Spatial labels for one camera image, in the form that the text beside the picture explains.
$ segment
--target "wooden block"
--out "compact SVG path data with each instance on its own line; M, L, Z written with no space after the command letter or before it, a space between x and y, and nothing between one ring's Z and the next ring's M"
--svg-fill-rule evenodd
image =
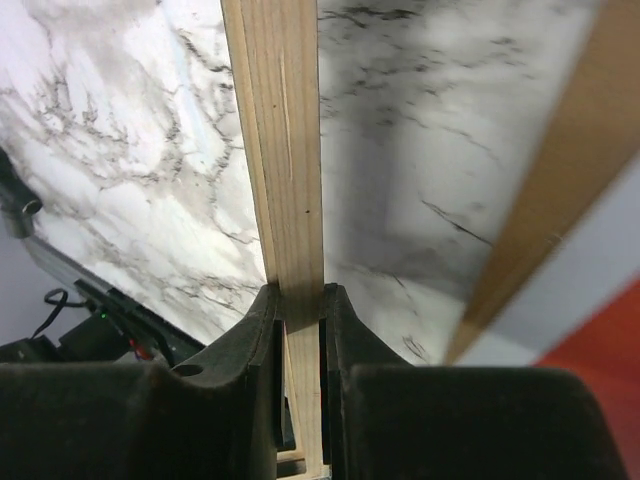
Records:
M298 460L304 460L304 453L301 450L288 450L285 452L278 452L278 463L295 462Z
M317 8L300 0L223 0L222 7L267 278L284 299L294 434L306 478L314 478L324 471Z
M640 2L606 2L449 345L448 363L491 325L640 148L639 45Z

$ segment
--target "black cable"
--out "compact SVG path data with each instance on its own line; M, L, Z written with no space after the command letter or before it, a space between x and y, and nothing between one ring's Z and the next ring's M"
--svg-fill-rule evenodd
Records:
M69 297L69 294L64 288L56 288L55 290L51 290L49 293L47 293L44 296L44 303L47 303L49 305L59 305L62 299L60 300L51 299L51 297L57 295L58 293L63 293L63 294L66 293L67 298ZM87 306L87 302L65 302L64 306L69 308L84 308Z
M58 294L61 294L60 299L57 299L57 300L53 299L53 297L55 297ZM60 312L62 311L63 308L86 307L86 302L82 302L82 303L67 302L68 299L69 299L69 292L67 292L64 288L56 288L54 290L51 290L44 296L44 303L48 305L55 305L55 307L51 311L47 319L44 321L44 323L40 325L35 332L33 332L33 335L31 335L32 339L35 338L38 334L42 333L46 328L48 328L53 323L53 321L58 317L58 315L60 315Z

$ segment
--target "black plastic part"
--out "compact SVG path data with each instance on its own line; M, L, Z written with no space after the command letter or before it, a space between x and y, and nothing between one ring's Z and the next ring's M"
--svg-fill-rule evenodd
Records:
M24 338L0 347L0 363L60 362L55 345L47 337Z
M115 361L129 351L130 345L101 313L94 313L60 337L59 352L67 361Z
M347 391L349 478L628 478L598 404L559 370L359 366Z
M326 378L322 382L323 451L331 464L332 478L347 477L343 402L345 388L354 365L400 365L411 367L391 350L356 315L347 291L341 285L325 287L326 320L321 344L325 346ZM389 392L389 400L394 393Z
M282 390L277 291L177 371L0 366L0 478L273 480Z
M136 327L135 308L91 298ZM328 285L324 299L323 447L334 480L627 479L575 377L412 367L360 322L343 287ZM173 372L154 362L0 366L0 478L274 480L278 302L277 288L263 287L240 323Z
M205 347L115 288L103 293L83 280L75 282L75 287L95 311L105 313L117 328L131 334L143 346L151 338L172 367Z

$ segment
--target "white marble surface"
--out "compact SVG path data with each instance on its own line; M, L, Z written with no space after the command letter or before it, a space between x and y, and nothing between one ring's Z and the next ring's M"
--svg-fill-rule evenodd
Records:
M327 280L409 361L440 361L598 5L319 0ZM3 7L38 234L216 338L264 281L219 4Z
M54 247L202 341L264 283L216 2L7 0L0 144Z
M437 363L599 2L319 4L327 275Z

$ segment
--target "red surface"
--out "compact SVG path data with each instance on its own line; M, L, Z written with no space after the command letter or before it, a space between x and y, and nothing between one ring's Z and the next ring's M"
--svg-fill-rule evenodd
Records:
M569 369L591 388L629 475L640 480L640 278L538 365Z

